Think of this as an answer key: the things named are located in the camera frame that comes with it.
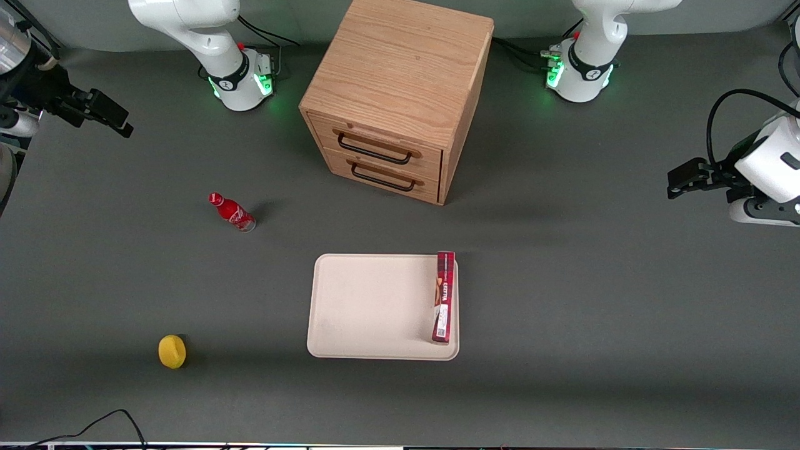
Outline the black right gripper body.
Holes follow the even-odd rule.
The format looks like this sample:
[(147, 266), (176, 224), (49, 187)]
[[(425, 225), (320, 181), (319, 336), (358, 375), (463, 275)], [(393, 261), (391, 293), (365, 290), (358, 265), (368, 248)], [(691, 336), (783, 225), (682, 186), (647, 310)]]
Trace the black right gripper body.
[(18, 67), (9, 74), (9, 95), (29, 108), (46, 111), (72, 126), (86, 120), (86, 94), (72, 85), (60, 65), (41, 71), (36, 66)]

